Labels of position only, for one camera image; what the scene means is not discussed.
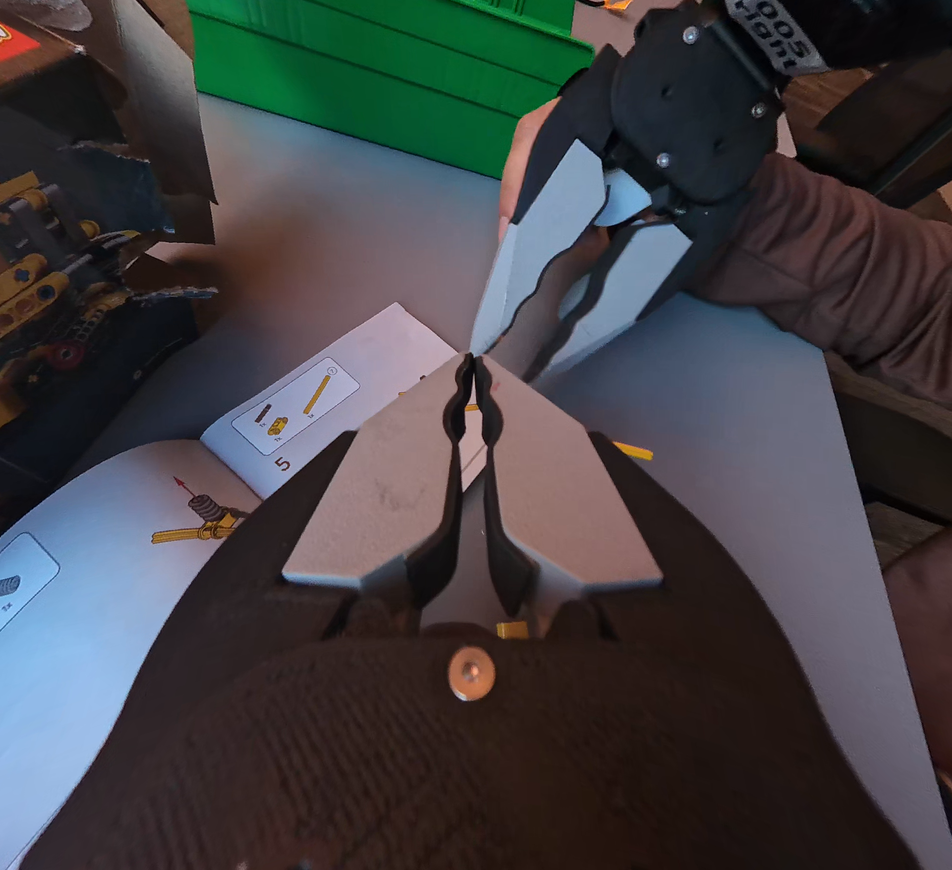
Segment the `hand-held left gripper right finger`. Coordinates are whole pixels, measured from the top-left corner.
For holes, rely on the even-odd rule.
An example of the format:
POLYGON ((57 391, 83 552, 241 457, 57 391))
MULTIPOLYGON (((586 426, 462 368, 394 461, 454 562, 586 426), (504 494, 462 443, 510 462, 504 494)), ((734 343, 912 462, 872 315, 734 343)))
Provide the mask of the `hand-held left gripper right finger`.
POLYGON ((506 615, 552 618, 662 571, 587 429, 505 367, 474 361, 489 573, 506 615))

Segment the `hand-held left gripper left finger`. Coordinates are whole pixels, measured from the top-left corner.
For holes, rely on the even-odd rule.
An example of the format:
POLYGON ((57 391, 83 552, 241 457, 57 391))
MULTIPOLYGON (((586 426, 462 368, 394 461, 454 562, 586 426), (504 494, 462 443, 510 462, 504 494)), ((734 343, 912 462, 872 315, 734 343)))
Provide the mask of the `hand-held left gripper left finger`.
POLYGON ((457 565, 460 441, 473 357, 458 354, 365 421, 282 575, 420 610, 457 565))

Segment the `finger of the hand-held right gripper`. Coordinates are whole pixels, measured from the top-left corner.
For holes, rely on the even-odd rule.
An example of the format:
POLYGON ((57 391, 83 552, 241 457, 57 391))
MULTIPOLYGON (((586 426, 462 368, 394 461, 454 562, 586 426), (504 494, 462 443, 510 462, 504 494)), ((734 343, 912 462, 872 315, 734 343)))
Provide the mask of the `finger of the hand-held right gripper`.
POLYGON ((674 225, 627 226, 584 273, 556 289, 555 325, 521 369, 529 383, 589 358, 634 326, 692 241, 674 225))
POLYGON ((605 172, 601 157, 575 140, 521 221, 510 221, 482 294, 470 340, 488 353, 537 291, 549 264, 592 224, 612 226, 651 205, 651 196, 624 170, 605 172))

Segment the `lego instruction booklet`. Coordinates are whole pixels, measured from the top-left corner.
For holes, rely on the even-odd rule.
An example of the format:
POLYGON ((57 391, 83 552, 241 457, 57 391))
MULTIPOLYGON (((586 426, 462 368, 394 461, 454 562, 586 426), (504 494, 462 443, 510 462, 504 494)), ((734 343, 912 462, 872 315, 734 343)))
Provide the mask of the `lego instruction booklet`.
POLYGON ((346 430, 455 350, 399 304, 211 424, 132 448, 2 536, 1 866, 85 775, 163 624, 218 546, 346 430))

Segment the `person's right forearm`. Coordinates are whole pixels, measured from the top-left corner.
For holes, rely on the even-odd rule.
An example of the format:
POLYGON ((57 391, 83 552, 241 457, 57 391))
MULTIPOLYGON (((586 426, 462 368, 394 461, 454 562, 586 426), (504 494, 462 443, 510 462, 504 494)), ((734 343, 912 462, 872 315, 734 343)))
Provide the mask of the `person's right forearm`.
POLYGON ((731 240, 690 284, 752 306, 900 393, 951 404, 951 229, 769 154, 731 240))

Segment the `lego set box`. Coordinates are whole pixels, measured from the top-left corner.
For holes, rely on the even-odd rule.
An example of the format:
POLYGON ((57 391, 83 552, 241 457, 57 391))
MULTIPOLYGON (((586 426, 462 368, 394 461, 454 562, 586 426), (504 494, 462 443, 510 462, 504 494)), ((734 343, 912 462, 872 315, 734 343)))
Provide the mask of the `lego set box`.
POLYGON ((213 290, 148 274, 211 244, 192 62, 138 0, 2 0, 2 526, 198 337, 213 290))

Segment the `person's right hand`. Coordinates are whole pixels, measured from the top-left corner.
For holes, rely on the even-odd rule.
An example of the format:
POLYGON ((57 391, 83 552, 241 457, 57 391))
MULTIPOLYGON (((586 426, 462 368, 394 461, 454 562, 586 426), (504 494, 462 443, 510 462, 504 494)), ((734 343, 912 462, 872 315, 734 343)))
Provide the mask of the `person's right hand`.
POLYGON ((545 120, 560 102, 555 97, 539 108, 524 115, 517 123, 504 165, 498 203, 498 241, 505 238, 506 230, 516 209, 531 150, 545 120))

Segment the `green plastic bin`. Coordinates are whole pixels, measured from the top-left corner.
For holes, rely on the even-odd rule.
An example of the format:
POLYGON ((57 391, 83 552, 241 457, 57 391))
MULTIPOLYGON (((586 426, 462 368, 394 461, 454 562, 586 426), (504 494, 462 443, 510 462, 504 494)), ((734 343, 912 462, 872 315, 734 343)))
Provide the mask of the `green plastic bin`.
POLYGON ((576 0, 185 0, 198 89, 499 178, 592 61, 576 0))

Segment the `person's leg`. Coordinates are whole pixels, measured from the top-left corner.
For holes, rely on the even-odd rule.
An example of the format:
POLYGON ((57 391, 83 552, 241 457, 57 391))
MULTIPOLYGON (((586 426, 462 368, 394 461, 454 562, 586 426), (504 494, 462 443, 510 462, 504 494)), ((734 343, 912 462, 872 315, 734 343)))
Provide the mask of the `person's leg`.
POLYGON ((951 529, 884 572, 889 604, 934 765, 951 776, 951 529))

